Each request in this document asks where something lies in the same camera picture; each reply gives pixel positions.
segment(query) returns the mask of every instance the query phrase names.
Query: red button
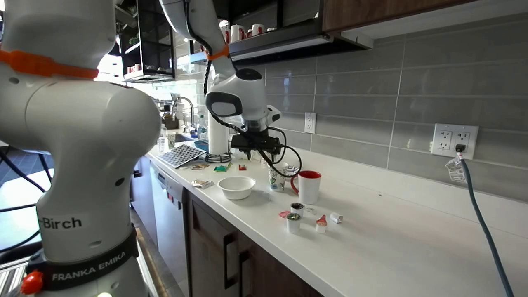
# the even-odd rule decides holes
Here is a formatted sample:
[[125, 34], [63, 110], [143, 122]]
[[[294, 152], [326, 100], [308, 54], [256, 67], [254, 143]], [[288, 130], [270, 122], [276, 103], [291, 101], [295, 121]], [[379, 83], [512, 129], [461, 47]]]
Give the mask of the red button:
[[42, 281], [42, 273], [38, 270], [28, 274], [22, 281], [20, 292], [25, 295], [37, 294], [42, 289], [44, 282]]

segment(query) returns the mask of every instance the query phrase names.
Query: paper towel roll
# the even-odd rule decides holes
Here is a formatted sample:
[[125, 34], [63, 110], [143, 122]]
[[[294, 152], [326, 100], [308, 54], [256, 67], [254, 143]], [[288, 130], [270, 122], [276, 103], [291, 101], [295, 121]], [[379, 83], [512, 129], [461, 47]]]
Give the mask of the paper towel roll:
[[209, 119], [209, 153], [213, 155], [222, 155], [229, 151], [228, 138], [229, 130], [227, 127], [220, 125], [212, 116], [208, 113]]

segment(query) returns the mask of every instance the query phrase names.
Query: faucet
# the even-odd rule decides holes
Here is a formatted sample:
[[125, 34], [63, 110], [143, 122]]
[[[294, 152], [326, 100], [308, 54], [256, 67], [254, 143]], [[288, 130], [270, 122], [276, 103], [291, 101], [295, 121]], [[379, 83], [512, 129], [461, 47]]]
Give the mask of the faucet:
[[185, 101], [189, 102], [189, 104], [191, 105], [191, 124], [190, 125], [187, 125], [187, 120], [185, 119], [185, 115], [183, 116], [183, 124], [185, 125], [185, 127], [183, 128], [183, 132], [184, 133], [190, 133], [191, 132], [191, 128], [194, 125], [194, 106], [193, 106], [193, 103], [188, 98], [180, 97], [178, 94], [171, 94], [171, 97], [172, 97], [172, 100], [174, 102], [177, 102], [180, 99], [184, 99]]

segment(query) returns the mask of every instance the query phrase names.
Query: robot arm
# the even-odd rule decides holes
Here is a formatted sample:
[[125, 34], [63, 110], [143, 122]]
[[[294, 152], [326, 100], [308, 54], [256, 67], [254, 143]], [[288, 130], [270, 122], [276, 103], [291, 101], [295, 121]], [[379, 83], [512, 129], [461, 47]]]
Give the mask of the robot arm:
[[[227, 45], [212, 0], [160, 0], [160, 3], [176, 32], [200, 42], [210, 55], [225, 50]], [[266, 106], [262, 75], [252, 69], [237, 70], [228, 55], [221, 55], [210, 63], [217, 76], [205, 98], [209, 112], [223, 125], [226, 124], [219, 118], [241, 115], [247, 130], [233, 137], [232, 148], [248, 155], [251, 150], [279, 154], [281, 145], [277, 138], [268, 136], [268, 127], [281, 113], [273, 106]]]

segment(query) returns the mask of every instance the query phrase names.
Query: electrical outlet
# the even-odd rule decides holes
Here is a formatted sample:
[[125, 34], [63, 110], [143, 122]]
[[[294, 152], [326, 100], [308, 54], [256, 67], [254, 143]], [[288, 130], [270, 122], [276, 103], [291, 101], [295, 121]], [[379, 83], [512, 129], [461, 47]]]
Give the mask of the electrical outlet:
[[304, 119], [304, 132], [315, 134], [316, 113], [306, 113]]
[[462, 152], [464, 158], [473, 159], [477, 143], [478, 126], [435, 124], [431, 154], [456, 157], [455, 147], [463, 144], [466, 149]]

